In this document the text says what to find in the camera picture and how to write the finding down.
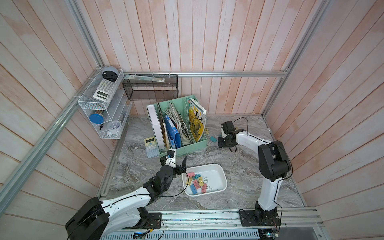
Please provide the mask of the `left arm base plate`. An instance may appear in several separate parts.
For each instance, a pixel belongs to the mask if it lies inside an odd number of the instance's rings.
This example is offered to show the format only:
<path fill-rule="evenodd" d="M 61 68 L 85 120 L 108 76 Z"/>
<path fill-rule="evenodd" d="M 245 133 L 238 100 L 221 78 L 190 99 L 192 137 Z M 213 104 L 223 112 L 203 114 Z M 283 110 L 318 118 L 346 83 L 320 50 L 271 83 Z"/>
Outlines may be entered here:
<path fill-rule="evenodd" d="M 162 213 L 154 212 L 148 213 L 141 218 L 139 222 L 133 227 L 125 227 L 123 230 L 135 230 L 135 229 L 160 229 L 162 227 Z"/>

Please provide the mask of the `white plastic storage tray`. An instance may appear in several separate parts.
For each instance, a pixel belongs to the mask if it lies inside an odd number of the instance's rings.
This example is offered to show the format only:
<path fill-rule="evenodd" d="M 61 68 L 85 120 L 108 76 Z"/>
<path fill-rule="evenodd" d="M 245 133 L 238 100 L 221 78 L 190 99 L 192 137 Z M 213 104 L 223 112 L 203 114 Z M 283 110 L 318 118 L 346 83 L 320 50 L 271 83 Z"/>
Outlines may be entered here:
<path fill-rule="evenodd" d="M 201 174 L 201 177 L 197 180 L 194 179 L 196 174 Z M 192 184 L 195 185 L 198 193 L 196 195 L 192 194 L 190 186 L 186 184 L 187 179 L 193 179 Z M 190 197 L 197 197 L 201 195 L 220 193 L 226 190 L 228 186 L 228 181 L 225 175 L 223 168 L 218 164 L 208 164 L 203 166 L 187 168 L 187 173 L 182 174 L 183 179 L 183 188 L 185 193 Z M 208 184 L 212 188 L 212 192 L 202 194 L 201 187 L 203 184 Z"/>

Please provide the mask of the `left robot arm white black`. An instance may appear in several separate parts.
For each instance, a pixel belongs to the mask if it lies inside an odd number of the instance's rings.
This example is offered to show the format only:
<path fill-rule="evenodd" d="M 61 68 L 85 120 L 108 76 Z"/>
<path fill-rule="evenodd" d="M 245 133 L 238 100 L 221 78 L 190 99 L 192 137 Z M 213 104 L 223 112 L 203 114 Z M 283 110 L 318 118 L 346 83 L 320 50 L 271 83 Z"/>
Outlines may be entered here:
<path fill-rule="evenodd" d="M 160 170 L 139 189 L 111 200 L 89 199 L 65 224 L 68 239 L 99 240 L 124 228 L 148 226 L 146 206 L 163 198 L 173 179 L 187 171 L 186 157 L 181 165 L 170 154 L 160 162 Z"/>

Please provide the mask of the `yellow binder clip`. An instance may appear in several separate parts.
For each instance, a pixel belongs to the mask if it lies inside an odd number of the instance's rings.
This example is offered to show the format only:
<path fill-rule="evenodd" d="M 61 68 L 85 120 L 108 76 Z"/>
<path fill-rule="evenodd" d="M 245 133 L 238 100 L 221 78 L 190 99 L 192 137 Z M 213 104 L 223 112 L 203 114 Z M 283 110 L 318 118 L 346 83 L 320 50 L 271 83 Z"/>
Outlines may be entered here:
<path fill-rule="evenodd" d="M 193 179 L 188 178 L 186 184 L 187 184 L 188 186 L 190 186 L 190 185 L 192 184 L 192 182 L 193 182 Z"/>

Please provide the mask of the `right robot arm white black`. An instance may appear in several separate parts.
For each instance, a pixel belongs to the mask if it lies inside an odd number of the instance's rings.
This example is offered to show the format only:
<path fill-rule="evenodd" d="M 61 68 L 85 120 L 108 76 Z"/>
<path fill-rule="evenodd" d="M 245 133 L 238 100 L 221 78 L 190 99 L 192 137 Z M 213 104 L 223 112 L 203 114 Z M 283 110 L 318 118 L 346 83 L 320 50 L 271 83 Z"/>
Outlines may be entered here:
<path fill-rule="evenodd" d="M 231 149 L 241 145 L 258 154 L 263 184 L 253 214 L 255 222 L 260 224 L 276 218 L 278 193 L 288 172 L 292 170 L 284 145 L 280 141 L 267 141 L 251 135 L 247 130 L 237 129 L 232 121 L 222 124 L 221 133 L 222 136 L 218 138 L 218 147 Z"/>

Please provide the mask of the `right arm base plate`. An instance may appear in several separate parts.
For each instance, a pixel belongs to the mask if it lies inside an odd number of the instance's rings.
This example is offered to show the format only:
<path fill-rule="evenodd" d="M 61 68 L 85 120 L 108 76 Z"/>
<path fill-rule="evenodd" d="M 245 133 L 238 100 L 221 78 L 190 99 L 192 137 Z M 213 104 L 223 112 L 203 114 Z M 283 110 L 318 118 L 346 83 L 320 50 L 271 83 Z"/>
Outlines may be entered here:
<path fill-rule="evenodd" d="M 241 224 L 243 227 L 257 227 L 257 226 L 277 226 L 281 224 L 280 217 L 278 215 L 278 208 L 270 211 L 264 211 L 262 209 L 255 209 L 251 211 L 245 211 L 239 209 L 238 211 Z"/>

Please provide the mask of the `pink binder clip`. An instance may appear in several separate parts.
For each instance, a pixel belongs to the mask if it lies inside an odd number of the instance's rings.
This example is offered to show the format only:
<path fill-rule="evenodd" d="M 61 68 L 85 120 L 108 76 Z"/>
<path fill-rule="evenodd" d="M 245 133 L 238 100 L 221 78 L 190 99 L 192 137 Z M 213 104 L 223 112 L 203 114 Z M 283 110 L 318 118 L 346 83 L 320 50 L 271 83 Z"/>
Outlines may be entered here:
<path fill-rule="evenodd" d="M 201 193 L 206 194 L 212 192 L 212 188 L 208 184 L 203 184 L 201 187 Z"/>

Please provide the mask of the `blue binder clip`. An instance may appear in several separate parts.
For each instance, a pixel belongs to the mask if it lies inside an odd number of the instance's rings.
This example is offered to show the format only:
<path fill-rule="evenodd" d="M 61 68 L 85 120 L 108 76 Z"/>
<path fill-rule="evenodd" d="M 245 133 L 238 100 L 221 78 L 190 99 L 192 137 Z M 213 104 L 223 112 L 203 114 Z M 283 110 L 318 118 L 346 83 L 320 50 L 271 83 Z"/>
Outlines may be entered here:
<path fill-rule="evenodd" d="M 197 189 L 196 189 L 196 187 L 195 187 L 194 184 L 191 184 L 191 185 L 190 185 L 190 188 L 191 188 L 191 191 L 192 191 L 192 194 L 193 194 L 193 195 L 196 195 L 196 194 L 198 193 L 198 191 L 197 191 Z"/>

